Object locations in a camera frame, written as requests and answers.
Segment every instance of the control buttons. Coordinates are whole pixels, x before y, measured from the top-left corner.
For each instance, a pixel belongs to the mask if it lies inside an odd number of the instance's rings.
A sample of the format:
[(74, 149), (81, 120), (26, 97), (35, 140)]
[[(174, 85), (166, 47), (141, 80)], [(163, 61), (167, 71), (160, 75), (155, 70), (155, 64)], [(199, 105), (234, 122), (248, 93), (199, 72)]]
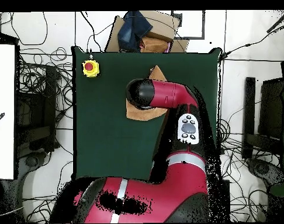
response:
[(196, 128), (194, 125), (186, 123), (182, 125), (182, 131), (185, 133), (193, 134), (196, 132)]
[(199, 143), (198, 120), (191, 113), (185, 113), (178, 119), (177, 138), (188, 145)]

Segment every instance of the yellow button base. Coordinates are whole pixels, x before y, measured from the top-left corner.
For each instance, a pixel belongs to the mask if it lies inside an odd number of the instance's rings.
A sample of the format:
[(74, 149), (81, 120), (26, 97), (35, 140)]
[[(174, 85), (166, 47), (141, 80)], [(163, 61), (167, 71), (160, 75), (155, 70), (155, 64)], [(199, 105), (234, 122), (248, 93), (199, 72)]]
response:
[[(91, 71), (87, 71), (85, 69), (85, 65), (87, 63), (91, 63), (93, 68)], [(83, 65), (83, 73), (86, 75), (88, 78), (93, 78), (96, 77), (99, 74), (99, 64), (95, 60), (86, 60), (85, 62), (82, 63)]]

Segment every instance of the emergency stop button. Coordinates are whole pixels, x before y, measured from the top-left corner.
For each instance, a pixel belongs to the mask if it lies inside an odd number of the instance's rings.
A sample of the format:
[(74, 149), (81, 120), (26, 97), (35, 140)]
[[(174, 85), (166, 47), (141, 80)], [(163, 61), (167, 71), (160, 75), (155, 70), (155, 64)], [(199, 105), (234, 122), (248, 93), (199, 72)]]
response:
[(86, 69), (87, 71), (91, 71), (91, 70), (93, 69), (92, 63), (88, 62), (87, 64), (85, 64), (85, 69)]
[(87, 77), (96, 77), (99, 74), (99, 64), (95, 60), (87, 60), (83, 65), (83, 73)]

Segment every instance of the red robot arm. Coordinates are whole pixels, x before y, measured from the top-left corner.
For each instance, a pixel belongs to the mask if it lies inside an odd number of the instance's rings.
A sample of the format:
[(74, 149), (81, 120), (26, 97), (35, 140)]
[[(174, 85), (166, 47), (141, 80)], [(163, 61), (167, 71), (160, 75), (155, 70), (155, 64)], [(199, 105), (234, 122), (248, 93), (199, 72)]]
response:
[[(135, 79), (127, 85), (127, 100), (139, 109), (168, 111), (157, 139), (148, 182), (101, 178), (79, 200), (76, 223), (208, 222), (206, 160), (198, 103), (191, 90), (178, 83)], [(116, 197), (116, 208), (104, 210), (100, 197)], [(123, 211), (136, 198), (150, 211)]]

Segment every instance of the brown cardboard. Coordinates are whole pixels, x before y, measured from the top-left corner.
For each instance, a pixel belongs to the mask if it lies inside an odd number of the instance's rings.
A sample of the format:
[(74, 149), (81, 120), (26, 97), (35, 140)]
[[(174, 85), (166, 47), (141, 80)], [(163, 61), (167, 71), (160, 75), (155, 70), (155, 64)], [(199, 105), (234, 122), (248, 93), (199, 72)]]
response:
[(153, 26), (149, 33), (147, 33), (147, 37), (165, 40), (167, 42), (173, 41), (176, 33), (174, 29), (177, 30), (179, 25), (177, 18), (153, 10), (140, 10), (140, 13), (147, 19), (150, 25)]
[(169, 53), (184, 53), (188, 43), (189, 40), (174, 40)]
[[(140, 12), (144, 17), (150, 18), (147, 20), (153, 26), (151, 31), (147, 33), (147, 37), (165, 40), (167, 42), (173, 42), (175, 32), (172, 28), (174, 26), (174, 29), (177, 30), (178, 25), (179, 25), (179, 20), (177, 18), (173, 18), (170, 15), (159, 13), (153, 10), (141, 10)], [(119, 44), (118, 44), (117, 35), (118, 35), (119, 30), (122, 28), (123, 24), (124, 24), (124, 20), (120, 18), (119, 16), (116, 16), (105, 52), (112, 52), (112, 53), (119, 52)], [(179, 40), (179, 41), (181, 45), (183, 46), (183, 48), (186, 49), (186, 46), (188, 45), (188, 41), (186, 41), (186, 43), (184, 40)], [(173, 42), (170, 52), (183, 53), (183, 49), (181, 48), (177, 40)]]
[(111, 36), (109, 37), (109, 41), (105, 52), (119, 52), (119, 44), (118, 44), (118, 32), (122, 28), (125, 21), (121, 19), (119, 16), (115, 17), (115, 22), (112, 27)]

